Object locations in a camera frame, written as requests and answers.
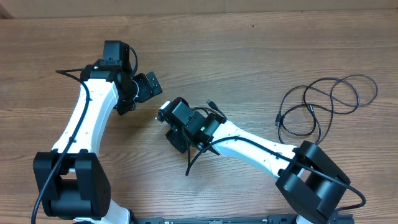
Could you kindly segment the black USB cable gray plug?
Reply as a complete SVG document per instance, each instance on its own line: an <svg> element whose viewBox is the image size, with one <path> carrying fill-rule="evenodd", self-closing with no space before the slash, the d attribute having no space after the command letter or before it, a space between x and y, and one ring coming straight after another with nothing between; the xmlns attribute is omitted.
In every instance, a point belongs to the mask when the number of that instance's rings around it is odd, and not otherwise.
<svg viewBox="0 0 398 224"><path fill-rule="evenodd" d="M313 87L314 84L316 84L316 83L318 83L318 82L321 82L321 81L334 81L334 82L335 82L335 84L331 87L329 93L326 93L326 92L324 92L324 91L319 90L318 88ZM355 97L356 97L356 104L355 104L355 105L349 105L349 104L347 104L347 103L344 103L344 102L342 102L341 100L339 100L339 99L337 99L337 98L335 98L335 97L333 96L333 90L334 90L334 88L335 88L338 84L340 84L340 83L344 83L344 84L348 85L348 86L354 91L354 94L355 94ZM304 92L303 92L303 97L302 97L303 103L302 103L302 104L299 104L299 105L295 105L295 106L289 108L285 113L282 113L282 108L283 108L283 104L284 104L285 99L286 99L293 91L295 91L295 90L297 90L297 89L299 89L299 88L304 88L304 89L305 89ZM320 106L320 105L315 105L315 104L307 103L307 101L306 101L306 94L307 94L307 91L308 91L309 89L313 89L313 90L315 90L315 91L317 91L317 92L320 92L320 93L322 93L322 94L328 96L328 97L330 98L331 109L329 110L328 108L325 108L325 107ZM349 112L337 112L337 111L334 110L334 101L337 101L337 102L339 102L339 103L341 103L341 104L343 104L343 105L345 105L345 106L352 107L353 109L352 109L351 111L349 111ZM278 127L278 138L279 138L279 141L280 141L281 144L285 144L285 142L282 140L282 135L281 135L282 129L284 129L285 131L287 131L288 133L290 133L290 134L292 134L292 135L294 135L294 136L307 137L307 136L310 136L311 134L313 134L313 132L315 131L315 128L318 128L318 137L317 137L317 140L316 140L316 142L315 142L315 145L319 145L319 144L326 138L326 136L327 136L327 134L328 134L328 132L329 132L329 130L330 130L330 128L331 128L331 124L332 124L332 122L333 122L333 116L334 116L335 114L350 114L350 113L353 113L353 112L355 112L355 111L358 109L359 103L360 103L360 97L359 97L359 93L358 93L357 89L354 87L354 85L352 85L351 83L347 82L347 81L345 80L345 78L332 78L332 77L326 77L326 78L320 78L320 79L318 79L318 80L315 80L314 82L312 82L312 83L309 84L309 85L299 85L299 86L295 86L295 87L293 87L292 89L290 89L290 90L285 94L285 96L283 97L283 99L282 99L282 101L281 101L281 104L280 104L279 112L278 112L277 117L276 117L276 119L275 119L275 125ZM319 120L317 119L317 117L316 117L316 115L315 115L315 111L314 111L314 109L313 109L314 107L320 108L320 109L322 109L322 110L324 110L324 111L327 111L327 112L329 112L329 113L331 114L331 116L330 116L330 121L329 121L327 130L325 131L325 133L324 133L323 136L322 136L322 128L321 128L321 126L320 126L320 122L319 122ZM285 119L285 117L286 117L290 112L292 112L293 110L296 110L296 109L298 109L298 108L306 108L307 111L308 111L308 112L310 113L310 115L312 116L312 119L313 119L313 128L312 128L312 130L309 131L308 133L305 133L305 134L298 134L298 133L295 133L295 132L290 131L290 130L287 129L287 128L285 127L285 125L284 125L284 119Z"/></svg>

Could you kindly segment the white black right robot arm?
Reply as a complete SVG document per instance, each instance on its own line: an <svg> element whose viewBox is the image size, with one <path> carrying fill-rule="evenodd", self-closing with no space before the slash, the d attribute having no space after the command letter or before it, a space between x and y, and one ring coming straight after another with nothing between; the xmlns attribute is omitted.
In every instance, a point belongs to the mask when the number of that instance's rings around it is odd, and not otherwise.
<svg viewBox="0 0 398 224"><path fill-rule="evenodd" d="M248 163L272 176L297 212L297 223L328 223L343 197L348 176L316 144L299 147L272 142L237 127L216 105L191 108L181 97L166 101L157 119L170 129L166 138L181 153L190 147Z"/></svg>

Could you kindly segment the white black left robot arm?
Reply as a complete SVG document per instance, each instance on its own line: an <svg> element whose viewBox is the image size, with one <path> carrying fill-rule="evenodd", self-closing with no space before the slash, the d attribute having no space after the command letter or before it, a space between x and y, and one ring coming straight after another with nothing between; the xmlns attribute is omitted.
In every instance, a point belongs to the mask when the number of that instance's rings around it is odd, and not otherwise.
<svg viewBox="0 0 398 224"><path fill-rule="evenodd" d="M136 223L134 213L111 198L111 185L98 159L112 110L124 115L162 93L154 72L137 72L135 50L120 40L104 43L103 57L78 69L80 94L72 116L49 152L38 152L33 170L39 208L49 217L76 223Z"/></svg>

